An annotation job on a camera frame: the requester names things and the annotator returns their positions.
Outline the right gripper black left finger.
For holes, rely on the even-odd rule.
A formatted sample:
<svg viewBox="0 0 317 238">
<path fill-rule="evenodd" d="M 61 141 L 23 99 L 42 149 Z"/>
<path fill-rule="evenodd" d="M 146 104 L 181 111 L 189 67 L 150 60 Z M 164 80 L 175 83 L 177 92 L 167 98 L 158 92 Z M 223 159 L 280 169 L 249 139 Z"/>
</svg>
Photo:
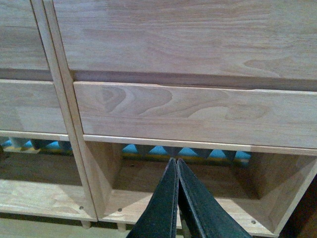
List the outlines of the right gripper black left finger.
<svg viewBox="0 0 317 238">
<path fill-rule="evenodd" d="M 179 175 L 174 158 L 169 159 L 146 209 L 128 238 L 174 238 L 178 210 Z"/>
</svg>

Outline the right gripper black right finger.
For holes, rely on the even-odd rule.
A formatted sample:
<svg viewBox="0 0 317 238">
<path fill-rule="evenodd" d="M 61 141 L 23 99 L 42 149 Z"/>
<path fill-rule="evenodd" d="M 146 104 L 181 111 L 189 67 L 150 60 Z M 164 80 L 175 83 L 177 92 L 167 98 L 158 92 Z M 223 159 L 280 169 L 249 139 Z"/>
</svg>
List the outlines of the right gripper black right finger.
<svg viewBox="0 0 317 238">
<path fill-rule="evenodd" d="M 216 201 L 184 160 L 177 161 L 178 206 L 193 238 L 250 238 Z"/>
</svg>

